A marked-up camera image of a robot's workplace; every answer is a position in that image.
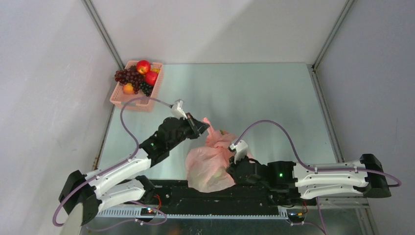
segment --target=plastic basket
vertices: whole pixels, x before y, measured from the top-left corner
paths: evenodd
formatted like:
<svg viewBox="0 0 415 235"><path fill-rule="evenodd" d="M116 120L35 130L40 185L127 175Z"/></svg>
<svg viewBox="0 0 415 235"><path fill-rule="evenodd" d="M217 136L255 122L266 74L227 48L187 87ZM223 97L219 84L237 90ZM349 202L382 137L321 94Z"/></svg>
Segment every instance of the plastic basket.
<svg viewBox="0 0 415 235"><path fill-rule="evenodd" d="M129 67L136 65L138 61L130 60L128 61L127 65L125 66L126 69ZM153 92L151 92L150 97L157 98L159 95L159 89L161 86L161 82L164 78L164 70L163 65L160 63L152 63L151 68L160 69L159 76L157 77L156 84L154 85ZM121 109L126 102L130 99L137 98L137 97L145 97L145 94L140 90L138 94L124 94L122 92L122 85L118 82L113 94L111 95L110 101L113 103L117 108ZM154 100L143 99L143 100L136 100L125 107L125 109L133 110L133 111L144 111L144 112L151 112L154 107Z"/></svg>

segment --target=apple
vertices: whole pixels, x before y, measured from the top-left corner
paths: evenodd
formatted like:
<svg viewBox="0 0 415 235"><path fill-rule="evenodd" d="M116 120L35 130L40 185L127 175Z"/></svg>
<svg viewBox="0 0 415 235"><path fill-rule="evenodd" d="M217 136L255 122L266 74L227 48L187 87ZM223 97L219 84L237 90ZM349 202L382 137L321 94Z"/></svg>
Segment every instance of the apple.
<svg viewBox="0 0 415 235"><path fill-rule="evenodd" d="M134 94L134 88L131 83L127 83L122 87L124 94Z"/></svg>
<svg viewBox="0 0 415 235"><path fill-rule="evenodd" d="M151 69L151 64L150 64L150 62L148 62L146 60L140 60L137 63L137 71L140 74L146 74L150 71L150 69Z"/></svg>
<svg viewBox="0 0 415 235"><path fill-rule="evenodd" d="M156 84L157 81L157 76L159 74L156 71L149 71L148 73L146 73L145 75L145 82L148 85L154 86Z"/></svg>

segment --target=plastic bag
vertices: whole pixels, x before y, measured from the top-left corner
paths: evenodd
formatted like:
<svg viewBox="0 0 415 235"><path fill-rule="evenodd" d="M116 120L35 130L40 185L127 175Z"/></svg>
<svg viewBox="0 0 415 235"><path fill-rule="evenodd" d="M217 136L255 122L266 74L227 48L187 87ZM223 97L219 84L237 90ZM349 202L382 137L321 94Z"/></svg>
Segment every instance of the plastic bag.
<svg viewBox="0 0 415 235"><path fill-rule="evenodd" d="M215 192L232 187L235 182L226 173L229 158L233 156L228 147L237 136L222 130L215 131L207 118L203 122L210 125L206 145L192 149L186 158L188 186L199 192Z"/></svg>

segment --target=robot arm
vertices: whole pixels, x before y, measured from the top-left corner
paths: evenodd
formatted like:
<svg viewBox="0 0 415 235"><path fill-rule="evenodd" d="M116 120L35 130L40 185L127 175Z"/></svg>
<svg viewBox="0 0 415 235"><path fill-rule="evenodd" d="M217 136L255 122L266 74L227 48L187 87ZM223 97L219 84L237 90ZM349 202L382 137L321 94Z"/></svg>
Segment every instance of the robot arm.
<svg viewBox="0 0 415 235"><path fill-rule="evenodd" d="M318 196L353 193L365 197L390 197L386 178L358 169L382 171L382 165L372 154L364 154L358 161L338 164L309 164L311 171L296 162L278 161L263 165L246 156L248 145L244 141L232 144L235 152L227 169L236 184L259 184L275 192L280 205L291 200L308 200Z"/></svg>
<svg viewBox="0 0 415 235"><path fill-rule="evenodd" d="M152 198L154 186L145 176L138 176L123 183L125 179L155 166L169 156L170 150L186 139L196 139L209 127L208 124L193 118L182 110L183 101L178 100L172 106L175 117L166 118L158 130L140 144L140 151L120 166L97 176L105 169L86 174L79 170L69 175L62 189L59 201L62 202L76 187L88 179L96 179L82 187L65 204L70 214L73 208L82 203L84 206L82 225L91 221L100 211L128 202Z"/></svg>

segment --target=grapes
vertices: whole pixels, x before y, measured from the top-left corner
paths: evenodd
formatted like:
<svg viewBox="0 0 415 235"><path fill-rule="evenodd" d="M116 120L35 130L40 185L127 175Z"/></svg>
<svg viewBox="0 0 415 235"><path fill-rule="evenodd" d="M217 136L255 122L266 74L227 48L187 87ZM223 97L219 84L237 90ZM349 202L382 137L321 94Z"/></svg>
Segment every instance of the grapes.
<svg viewBox="0 0 415 235"><path fill-rule="evenodd" d="M131 66L126 70L117 70L114 75L116 82L121 86L131 83L133 85L134 94L138 94L140 90L146 95L150 96L153 91L153 86L144 81L144 75L137 71L136 66Z"/></svg>

